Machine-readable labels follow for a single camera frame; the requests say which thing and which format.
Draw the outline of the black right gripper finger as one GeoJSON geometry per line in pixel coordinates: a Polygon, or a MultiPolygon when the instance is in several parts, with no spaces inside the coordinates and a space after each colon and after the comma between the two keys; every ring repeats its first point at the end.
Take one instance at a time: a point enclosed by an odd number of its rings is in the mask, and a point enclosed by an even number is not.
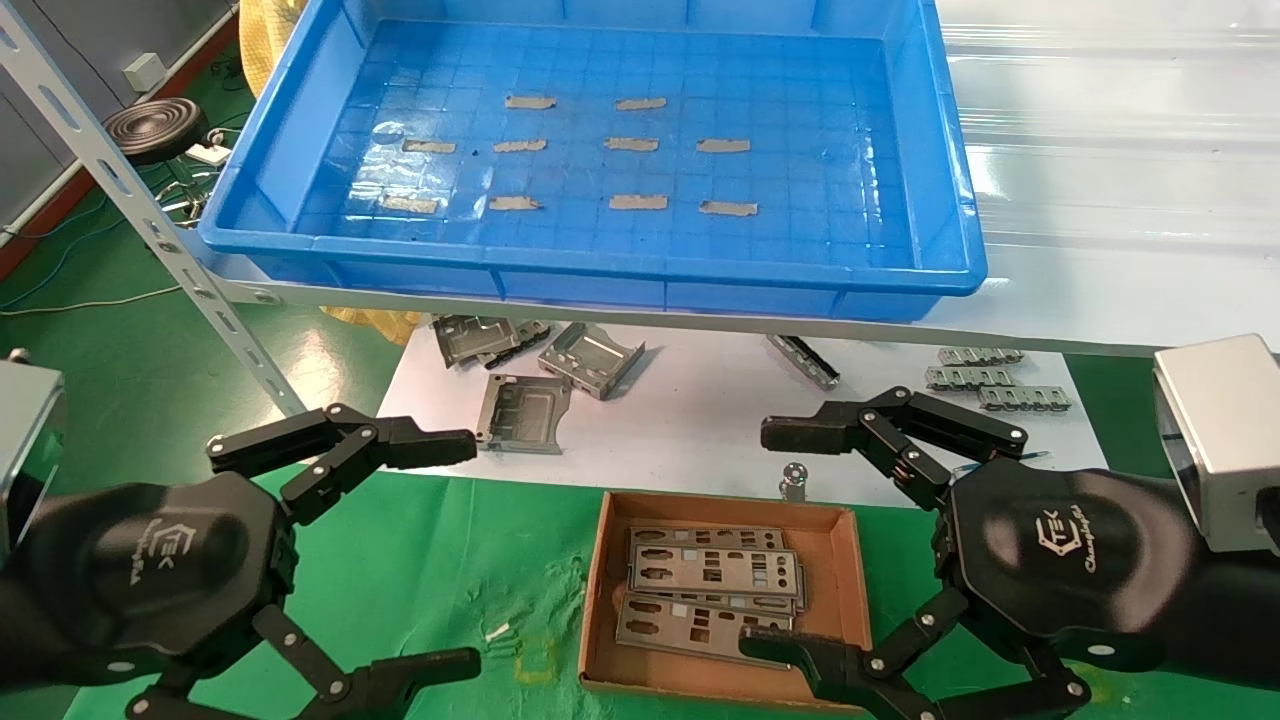
{"type": "Polygon", "coordinates": [[[1014,653],[1029,679],[929,700],[905,671],[970,612],[970,598],[945,588],[872,650],[829,635],[748,625],[739,650],[750,659],[799,669],[817,700],[868,711],[876,719],[1066,719],[1091,702],[1088,684],[1046,644],[1014,653]]]}
{"type": "Polygon", "coordinates": [[[768,416],[762,447],[773,452],[859,454],[919,509],[948,503],[951,471],[925,445],[983,464],[1021,459],[1028,433],[942,398],[893,387],[867,401],[827,401],[812,416],[768,416]]]}

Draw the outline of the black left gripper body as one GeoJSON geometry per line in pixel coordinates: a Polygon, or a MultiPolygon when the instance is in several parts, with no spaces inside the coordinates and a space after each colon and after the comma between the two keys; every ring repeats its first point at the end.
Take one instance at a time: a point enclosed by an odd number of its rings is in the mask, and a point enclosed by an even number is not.
{"type": "Polygon", "coordinates": [[[3,566],[3,691],[224,673],[297,564],[284,509],[236,473],[49,498],[3,566]]]}

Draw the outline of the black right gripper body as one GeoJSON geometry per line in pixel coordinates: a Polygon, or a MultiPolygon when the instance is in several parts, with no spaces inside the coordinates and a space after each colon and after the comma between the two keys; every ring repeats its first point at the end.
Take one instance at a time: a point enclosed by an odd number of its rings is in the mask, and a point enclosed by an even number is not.
{"type": "Polygon", "coordinates": [[[1005,659],[1277,688],[1277,557],[1213,552],[1170,480],[995,460],[948,489],[945,577],[1005,659]]]}

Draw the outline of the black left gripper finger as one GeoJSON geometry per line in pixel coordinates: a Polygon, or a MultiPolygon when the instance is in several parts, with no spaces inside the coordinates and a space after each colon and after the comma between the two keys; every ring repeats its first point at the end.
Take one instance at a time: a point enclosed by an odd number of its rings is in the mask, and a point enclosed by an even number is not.
{"type": "Polygon", "coordinates": [[[279,421],[211,439],[214,471],[256,478],[308,460],[280,488],[280,506],[297,525],[308,525],[381,468],[444,468],[477,456],[468,429],[422,430],[411,416],[374,418],[332,404],[279,421]]]}
{"type": "MultiPolygon", "coordinates": [[[[252,628],[315,691],[297,719],[402,719],[420,691],[466,682],[481,673],[480,653],[470,647],[383,659],[343,673],[276,605],[257,612],[252,628]]],[[[244,717],[191,701],[196,682],[196,675],[184,669],[164,673],[129,702],[125,717],[244,717]]]]}

